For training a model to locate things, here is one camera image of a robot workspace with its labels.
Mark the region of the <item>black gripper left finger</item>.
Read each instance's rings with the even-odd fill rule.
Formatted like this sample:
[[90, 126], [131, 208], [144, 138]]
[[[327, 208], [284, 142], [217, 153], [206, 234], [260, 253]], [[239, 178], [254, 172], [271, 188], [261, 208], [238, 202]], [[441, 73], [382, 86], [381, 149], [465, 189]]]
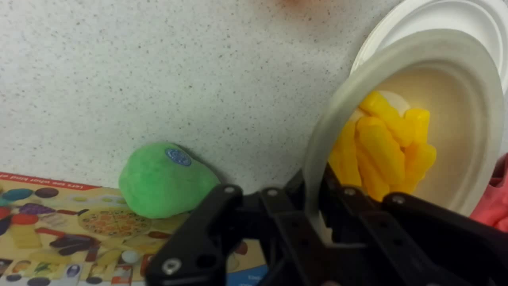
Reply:
[[281, 258], [260, 194], [217, 184], [152, 256], [146, 285], [225, 286], [227, 259], [242, 240], [257, 240], [268, 265]]

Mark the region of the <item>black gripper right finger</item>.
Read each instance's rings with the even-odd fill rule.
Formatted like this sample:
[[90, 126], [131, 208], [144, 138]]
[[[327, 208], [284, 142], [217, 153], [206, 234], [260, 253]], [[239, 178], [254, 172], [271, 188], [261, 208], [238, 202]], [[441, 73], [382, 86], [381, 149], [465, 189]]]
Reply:
[[379, 286], [508, 286], [508, 235], [414, 196], [381, 202], [330, 169], [319, 207], [331, 242], [373, 256]]

